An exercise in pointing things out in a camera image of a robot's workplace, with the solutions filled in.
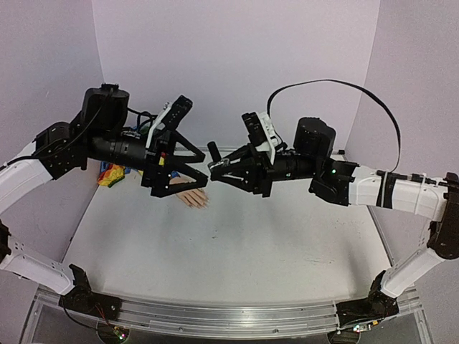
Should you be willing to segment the glitter nail polish bottle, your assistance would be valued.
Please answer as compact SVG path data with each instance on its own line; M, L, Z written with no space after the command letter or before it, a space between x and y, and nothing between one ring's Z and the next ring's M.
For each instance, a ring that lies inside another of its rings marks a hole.
M208 169L211 173L217 171L218 169L227 167L230 164L230 160L228 158L222 158L219 161L211 161L208 163Z

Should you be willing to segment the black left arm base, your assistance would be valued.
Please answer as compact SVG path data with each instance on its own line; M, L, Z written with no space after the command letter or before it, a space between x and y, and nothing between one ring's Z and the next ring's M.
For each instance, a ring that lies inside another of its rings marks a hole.
M120 314L121 299L112 295L94 292L85 270L70 264L72 272L71 289L60 296L59 306L85 315L105 320L117 320Z

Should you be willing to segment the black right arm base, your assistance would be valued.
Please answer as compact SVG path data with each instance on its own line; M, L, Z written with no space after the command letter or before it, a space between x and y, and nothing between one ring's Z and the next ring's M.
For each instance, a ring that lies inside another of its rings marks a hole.
M380 321L399 313L397 299L382 292L381 283L385 272L383 270L375 277L365 298L343 301L336 305L339 329Z

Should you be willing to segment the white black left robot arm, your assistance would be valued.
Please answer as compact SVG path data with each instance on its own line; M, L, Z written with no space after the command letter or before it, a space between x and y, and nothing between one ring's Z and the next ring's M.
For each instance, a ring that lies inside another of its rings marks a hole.
M1 165L1 210L74 168L85 170L90 159L140 171L141 185L153 197L176 195L187 206L205 207L208 178L192 168L205 154L178 131L193 102L181 95L158 115L145 113L149 127L144 135L125 126L129 100L117 84L86 90L71 122L49 126Z

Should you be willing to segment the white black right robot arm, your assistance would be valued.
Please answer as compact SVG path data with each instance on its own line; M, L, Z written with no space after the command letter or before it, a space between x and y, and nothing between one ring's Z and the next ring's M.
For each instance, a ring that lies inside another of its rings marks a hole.
M310 180L309 191L340 206L375 206L405 211L430 220L427 233L408 258L383 272L376 291L395 299L446 260L458 258L458 176L403 175L331 158L336 131L319 118L301 118L293 148L281 150L266 113L242 116L249 143L221 156L215 142L212 181L220 181L254 195L269 197L276 181Z

